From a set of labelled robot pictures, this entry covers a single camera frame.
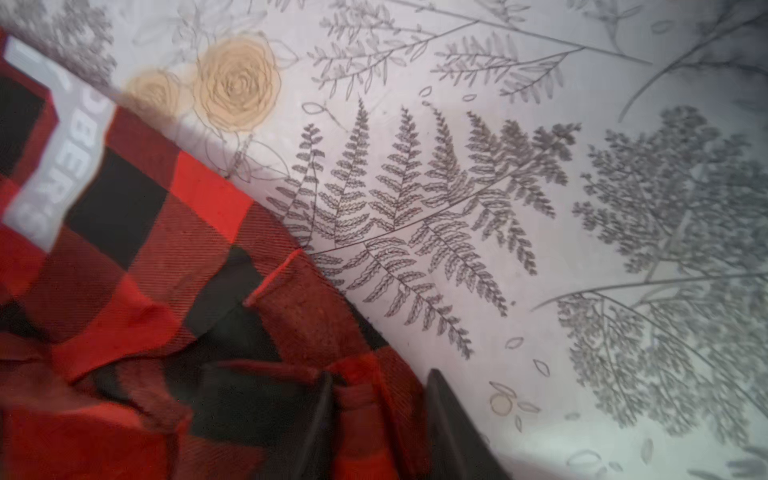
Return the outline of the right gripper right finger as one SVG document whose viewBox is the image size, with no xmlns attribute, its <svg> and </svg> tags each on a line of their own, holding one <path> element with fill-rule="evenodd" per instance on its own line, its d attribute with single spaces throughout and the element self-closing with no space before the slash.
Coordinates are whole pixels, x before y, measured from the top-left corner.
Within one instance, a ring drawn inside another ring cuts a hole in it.
<svg viewBox="0 0 768 480">
<path fill-rule="evenodd" d="M 431 462 L 428 479 L 510 478 L 438 369 L 429 372 L 425 405 Z"/>
</svg>

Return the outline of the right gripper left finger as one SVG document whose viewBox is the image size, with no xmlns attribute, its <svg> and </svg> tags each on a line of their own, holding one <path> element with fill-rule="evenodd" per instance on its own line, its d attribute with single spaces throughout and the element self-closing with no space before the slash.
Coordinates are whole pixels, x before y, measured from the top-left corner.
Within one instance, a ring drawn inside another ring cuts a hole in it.
<svg viewBox="0 0 768 480">
<path fill-rule="evenodd" d="M 333 379 L 329 373 L 322 373 L 292 430 L 289 479 L 331 478 L 333 420 Z"/>
</svg>

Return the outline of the red black plaid shirt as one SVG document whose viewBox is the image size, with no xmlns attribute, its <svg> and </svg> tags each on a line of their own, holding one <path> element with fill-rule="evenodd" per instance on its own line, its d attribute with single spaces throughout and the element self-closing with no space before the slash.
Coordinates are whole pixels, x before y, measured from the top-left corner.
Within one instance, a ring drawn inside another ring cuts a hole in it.
<svg viewBox="0 0 768 480">
<path fill-rule="evenodd" d="M 423 479 L 424 390 L 262 205 L 1 37 L 1 475 L 252 479 L 322 373 L 330 479 Z"/>
</svg>

